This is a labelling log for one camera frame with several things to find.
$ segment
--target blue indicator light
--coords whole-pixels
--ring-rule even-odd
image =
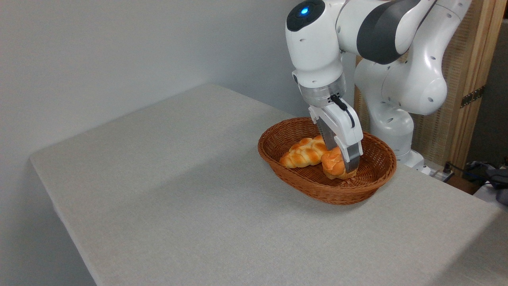
[[[302,9],[302,11],[300,11],[300,14],[304,15],[304,16],[307,15],[308,13],[309,13],[309,7],[305,7]]]

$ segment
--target braided bread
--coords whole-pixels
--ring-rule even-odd
[[[303,168],[309,165],[321,163],[321,156],[327,151],[321,135],[316,138],[303,138],[300,142],[291,146],[279,163],[287,168]]]

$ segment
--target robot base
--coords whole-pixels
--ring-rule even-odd
[[[420,153],[411,150],[404,155],[396,156],[397,161],[409,166],[417,171],[420,171],[426,175],[430,174],[430,168],[424,163],[423,156]]]

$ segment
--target woven panel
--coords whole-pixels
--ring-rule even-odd
[[[415,122],[412,149],[432,162],[444,164],[453,140],[456,117],[463,96],[464,77],[467,73],[478,25],[481,0],[473,0],[468,13],[457,28],[443,56],[442,71],[448,84],[446,101],[428,116],[411,115]],[[355,109],[364,131],[369,131],[370,120],[365,101],[356,89]]]
[[[321,164],[289,169],[278,162],[293,144],[318,135],[317,126],[308,117],[284,120],[261,135],[258,151],[281,180],[312,198],[334,205],[350,205],[371,197],[395,173],[397,161],[393,151],[368,133],[364,133],[362,140],[363,155],[357,174],[347,180],[327,178]]]

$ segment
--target table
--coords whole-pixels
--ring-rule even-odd
[[[350,206],[275,176],[260,135],[291,116],[202,85],[31,161],[98,286],[507,285],[508,215],[399,166]]]

